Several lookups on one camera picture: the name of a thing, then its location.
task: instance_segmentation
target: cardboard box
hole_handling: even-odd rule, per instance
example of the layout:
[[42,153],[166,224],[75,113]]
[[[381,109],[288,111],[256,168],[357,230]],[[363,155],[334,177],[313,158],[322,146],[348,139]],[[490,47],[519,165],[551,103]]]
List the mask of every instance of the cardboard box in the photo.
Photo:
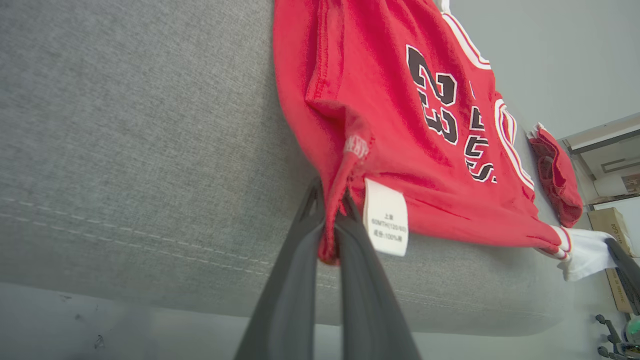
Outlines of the cardboard box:
[[634,251],[631,241],[629,241],[629,231],[625,225],[625,219],[616,208],[590,211],[587,215],[589,215],[589,221],[594,230],[603,231],[613,236],[629,256],[638,258],[637,252]]
[[[636,253],[631,247],[631,242],[628,240],[628,231],[622,214],[616,210],[616,208],[601,209],[596,211],[590,211],[589,221],[591,227],[596,231],[603,231],[613,236],[622,249],[632,258],[637,258]],[[609,286],[613,293],[613,299],[616,302],[616,308],[623,313],[633,313],[629,298],[622,288],[620,278],[618,277],[617,269],[607,269],[607,279],[609,280]]]
[[633,313],[634,311],[629,303],[629,298],[620,283],[618,271],[616,269],[606,269],[605,271],[607,272],[607,279],[609,280],[609,286],[611,286],[611,292],[613,293],[613,300],[616,302],[616,308],[623,313]]

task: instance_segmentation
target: jersey armhole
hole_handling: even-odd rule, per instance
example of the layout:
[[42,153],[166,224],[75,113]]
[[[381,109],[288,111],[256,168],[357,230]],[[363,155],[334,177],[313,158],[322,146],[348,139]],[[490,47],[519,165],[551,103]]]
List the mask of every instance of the jersey armhole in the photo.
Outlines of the jersey armhole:
[[451,7],[449,6],[449,0],[442,0],[440,3],[440,7],[442,8],[442,18],[449,25],[453,35],[458,40],[462,51],[467,55],[471,64],[475,67],[483,70],[491,70],[491,65],[489,61],[480,55],[480,51],[476,48],[474,43],[469,38],[469,35],[465,31],[465,28],[462,27],[460,22],[456,19],[455,16],[451,13]]

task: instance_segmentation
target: gray sofa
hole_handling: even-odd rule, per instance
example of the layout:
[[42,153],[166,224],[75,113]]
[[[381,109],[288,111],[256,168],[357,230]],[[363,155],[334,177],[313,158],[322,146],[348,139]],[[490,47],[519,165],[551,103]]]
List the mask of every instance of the gray sofa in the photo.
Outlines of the gray sofa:
[[[278,104],[272,17],[272,0],[4,1],[0,281],[250,316],[316,176]],[[413,331],[533,334],[572,295],[532,249],[414,235],[380,258]],[[340,323],[338,276],[319,265],[318,323]]]

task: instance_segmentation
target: basketball jersey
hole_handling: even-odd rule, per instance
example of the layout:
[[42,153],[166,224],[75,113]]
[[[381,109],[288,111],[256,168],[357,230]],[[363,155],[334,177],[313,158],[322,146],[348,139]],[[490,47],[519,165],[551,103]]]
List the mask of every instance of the basketball jersey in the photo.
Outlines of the basketball jersey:
[[567,230],[537,218],[491,65],[447,2],[275,6],[280,103],[325,190],[324,262],[340,200],[348,189],[362,209],[365,177],[404,195],[411,232],[568,260]]

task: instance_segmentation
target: care label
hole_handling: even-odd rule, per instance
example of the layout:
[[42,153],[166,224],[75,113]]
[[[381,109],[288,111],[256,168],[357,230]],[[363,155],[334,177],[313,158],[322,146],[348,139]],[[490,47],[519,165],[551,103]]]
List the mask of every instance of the care label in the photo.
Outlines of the care label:
[[362,221],[373,248],[386,254],[404,256],[409,225],[404,195],[370,179],[364,179],[366,195]]

